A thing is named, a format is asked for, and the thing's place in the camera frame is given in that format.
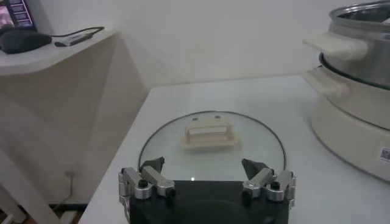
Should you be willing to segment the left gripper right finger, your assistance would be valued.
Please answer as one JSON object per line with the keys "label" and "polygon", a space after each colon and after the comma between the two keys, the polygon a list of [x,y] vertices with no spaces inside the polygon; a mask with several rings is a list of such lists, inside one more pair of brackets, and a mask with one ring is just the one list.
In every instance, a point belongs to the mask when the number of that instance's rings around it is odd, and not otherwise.
{"label": "left gripper right finger", "polygon": [[242,159],[241,164],[248,177],[243,182],[242,197],[245,204],[265,196],[273,202],[287,201],[289,209],[295,206],[296,176],[290,170],[282,170],[279,174],[265,163]]}

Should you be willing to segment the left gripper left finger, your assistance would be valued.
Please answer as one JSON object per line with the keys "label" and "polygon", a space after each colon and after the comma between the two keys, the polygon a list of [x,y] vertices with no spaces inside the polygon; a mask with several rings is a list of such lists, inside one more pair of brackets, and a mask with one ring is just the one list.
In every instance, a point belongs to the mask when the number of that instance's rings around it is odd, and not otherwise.
{"label": "left gripper left finger", "polygon": [[145,161],[136,171],[133,167],[124,167],[118,173],[119,202],[123,205],[127,221],[130,221],[130,200],[147,200],[153,190],[158,196],[172,198],[176,194],[175,182],[161,175],[164,157]]}

